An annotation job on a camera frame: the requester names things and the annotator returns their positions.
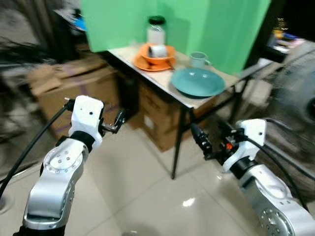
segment white table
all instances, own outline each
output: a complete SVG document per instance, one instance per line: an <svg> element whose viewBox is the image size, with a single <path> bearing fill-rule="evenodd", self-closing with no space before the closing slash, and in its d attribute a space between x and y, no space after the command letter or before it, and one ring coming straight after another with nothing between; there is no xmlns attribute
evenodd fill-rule
<svg viewBox="0 0 315 236"><path fill-rule="evenodd" d="M173 71L171 70L165 70L161 72L146 72L135 67L132 61L133 61L133 58L139 52L140 47L141 45L133 45L133 46L123 47L123 48L116 48L116 49L108 50L107 52L100 53L100 55L103 56L108 61L108 63L110 63L112 66L114 66L118 70L124 69L124 70L135 72L140 80L151 84L151 86L155 87L158 92L161 92L163 93L163 95L167 95L168 97L171 97L174 101L176 101L177 103L181 105L181 112L180 112L180 117L179 117L179 126L178 126L178 133L177 133L174 161L173 161L173 171L171 174L171 178L174 179L175 174L176 174L176 167L177 167L177 162L178 162L182 135L186 130L189 129L189 126L190 126L190 123L186 124L186 121L185 121L186 114L189 113L191 115L191 120L193 120L193 122L199 123L202 120L204 120L206 117L208 117L209 115L214 114L217 110L227 105L233 99L235 98L241 99L242 94L248 84L250 75L270 65L272 61L267 60L267 59L260 59L256 65L251 66L248 69L244 70L238 76L228 75L226 73L223 73L215 69L212 66L205 67L206 69L209 69L217 73L223 78L225 82L225 89L234 87L234 90L233 90L234 93L230 98L226 99L220 104L217 104L210 111L206 111L200 117L195 118L191 111L193 109L197 109L201 107L203 104L211 100L212 97L203 98L203 99L193 99L193 98L186 97L171 84L171 78L173 75ZM179 70L179 69L183 69L187 67L188 62L189 62L188 56L180 52L176 52L175 59L176 59L176 64L174 65L175 70ZM244 83L241 91L236 92L235 85L242 80L245 80L246 82Z"/></svg>

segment glass jar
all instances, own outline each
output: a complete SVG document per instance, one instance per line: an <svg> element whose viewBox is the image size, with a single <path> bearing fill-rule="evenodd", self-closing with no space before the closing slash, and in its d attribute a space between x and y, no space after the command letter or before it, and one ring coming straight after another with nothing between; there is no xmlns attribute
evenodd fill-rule
<svg viewBox="0 0 315 236"><path fill-rule="evenodd" d="M147 28L147 42L154 44L165 44L165 18L162 16L149 17L149 26Z"/></svg>

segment green backdrop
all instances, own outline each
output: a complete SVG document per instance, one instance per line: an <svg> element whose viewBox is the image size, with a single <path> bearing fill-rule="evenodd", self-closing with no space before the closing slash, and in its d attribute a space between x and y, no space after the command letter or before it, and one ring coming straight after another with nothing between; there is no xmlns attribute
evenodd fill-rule
<svg viewBox="0 0 315 236"><path fill-rule="evenodd" d="M82 0L93 52L146 41L147 19L166 18L167 44L187 55L202 51L213 66L239 73L270 0Z"/></svg>

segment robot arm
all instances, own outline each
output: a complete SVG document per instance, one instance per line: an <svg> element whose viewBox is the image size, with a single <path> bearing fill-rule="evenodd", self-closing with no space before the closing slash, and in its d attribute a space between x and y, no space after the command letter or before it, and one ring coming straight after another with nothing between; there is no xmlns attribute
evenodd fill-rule
<svg viewBox="0 0 315 236"><path fill-rule="evenodd" d="M124 122L119 112L114 126L103 124L104 104L91 97L75 99L69 136L44 158L41 176L32 188L16 236L62 236L67 224L75 184L93 148L100 146L105 131L117 133Z"/></svg>
<svg viewBox="0 0 315 236"><path fill-rule="evenodd" d="M266 121L245 120L239 123L243 134L259 143L265 140ZM221 125L223 143L221 151L212 153L207 135L193 125L193 136L209 159L217 159L226 172L239 180L241 191L249 200L262 227L269 236L313 236L315 221L293 198L287 185L254 157L259 148L249 141L239 141L233 130Z"/></svg>

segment orange bowl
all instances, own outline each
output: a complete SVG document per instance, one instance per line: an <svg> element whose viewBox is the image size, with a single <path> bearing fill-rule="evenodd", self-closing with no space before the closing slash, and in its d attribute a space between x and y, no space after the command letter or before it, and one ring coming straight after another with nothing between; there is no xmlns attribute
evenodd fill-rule
<svg viewBox="0 0 315 236"><path fill-rule="evenodd" d="M166 46L167 57L165 57L165 58L150 58L150 57L148 57L148 51L149 51L149 47L152 45L154 45L154 44L153 43L146 43L146 44L142 45L142 47L140 48L140 51L139 51L140 55L151 64L154 64L154 65L163 64L167 60L172 59L175 55L175 48L172 46Z"/></svg>

